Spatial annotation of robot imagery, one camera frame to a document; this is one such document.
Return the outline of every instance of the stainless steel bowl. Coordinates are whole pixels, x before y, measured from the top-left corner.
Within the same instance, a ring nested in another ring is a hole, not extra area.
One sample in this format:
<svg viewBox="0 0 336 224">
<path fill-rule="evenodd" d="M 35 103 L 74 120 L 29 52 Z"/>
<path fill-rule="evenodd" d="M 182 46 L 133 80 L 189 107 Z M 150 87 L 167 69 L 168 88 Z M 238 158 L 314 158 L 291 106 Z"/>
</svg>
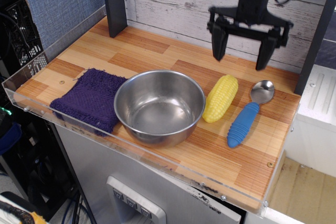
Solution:
<svg viewBox="0 0 336 224">
<path fill-rule="evenodd" d="M 150 147 L 170 147 L 184 141 L 194 131 L 204 106 L 200 85 L 170 70 L 133 76 L 114 99 L 114 110 L 127 132 Z"/>
</svg>

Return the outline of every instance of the white wood plank wall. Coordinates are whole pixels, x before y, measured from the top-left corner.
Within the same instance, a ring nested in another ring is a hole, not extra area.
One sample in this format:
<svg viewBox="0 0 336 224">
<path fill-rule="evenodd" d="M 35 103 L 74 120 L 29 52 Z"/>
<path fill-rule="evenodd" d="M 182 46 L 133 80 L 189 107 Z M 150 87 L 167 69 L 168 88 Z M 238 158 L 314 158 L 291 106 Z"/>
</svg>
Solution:
<svg viewBox="0 0 336 224">
<path fill-rule="evenodd" d="M 301 71 L 325 2 L 292 0 L 279 7 L 274 0 L 269 0 L 271 13 L 294 23 L 287 46 L 275 50 L 270 66 Z M 206 29 L 208 8 L 213 5 L 237 6 L 238 0 L 125 0 L 125 4 L 130 26 L 211 48 L 211 34 Z M 226 53 L 256 61 L 259 46 L 259 41 L 230 35 Z"/>
</svg>

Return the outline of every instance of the metal spoon head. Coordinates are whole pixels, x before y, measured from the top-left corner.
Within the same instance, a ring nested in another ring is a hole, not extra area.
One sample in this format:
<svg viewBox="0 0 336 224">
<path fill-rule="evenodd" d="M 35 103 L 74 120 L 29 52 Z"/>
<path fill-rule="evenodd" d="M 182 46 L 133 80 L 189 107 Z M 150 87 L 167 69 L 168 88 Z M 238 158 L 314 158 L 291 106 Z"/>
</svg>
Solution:
<svg viewBox="0 0 336 224">
<path fill-rule="evenodd" d="M 252 88 L 250 95 L 252 101 L 258 104 L 269 102 L 274 96 L 274 85 L 268 80 L 259 81 Z"/>
</svg>

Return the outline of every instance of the yellow object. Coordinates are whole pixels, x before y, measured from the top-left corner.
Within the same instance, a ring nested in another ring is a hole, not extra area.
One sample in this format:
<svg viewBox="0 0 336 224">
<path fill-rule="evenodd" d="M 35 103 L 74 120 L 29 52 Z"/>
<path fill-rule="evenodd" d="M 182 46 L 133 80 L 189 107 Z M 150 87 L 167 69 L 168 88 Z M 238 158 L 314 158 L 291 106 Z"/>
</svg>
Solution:
<svg viewBox="0 0 336 224">
<path fill-rule="evenodd" d="M 221 119 L 238 91 L 238 80 L 231 76 L 222 76 L 211 89 L 205 101 L 203 119 L 213 123 Z"/>
<path fill-rule="evenodd" d="M 44 218 L 42 216 L 38 215 L 37 213 L 30 212 L 29 214 L 33 217 L 35 224 L 47 224 L 47 222 L 44 220 Z"/>
</svg>

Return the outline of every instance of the blue spoon handle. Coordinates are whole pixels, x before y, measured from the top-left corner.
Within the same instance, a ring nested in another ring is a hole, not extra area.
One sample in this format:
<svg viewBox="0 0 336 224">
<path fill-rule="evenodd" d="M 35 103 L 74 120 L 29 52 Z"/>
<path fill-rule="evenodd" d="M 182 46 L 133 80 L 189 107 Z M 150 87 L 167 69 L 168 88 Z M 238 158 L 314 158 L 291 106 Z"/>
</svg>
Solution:
<svg viewBox="0 0 336 224">
<path fill-rule="evenodd" d="M 256 102 L 250 102 L 243 108 L 227 134 L 227 145 L 229 147 L 236 147 L 244 140 L 258 112 L 259 104 Z"/>
</svg>

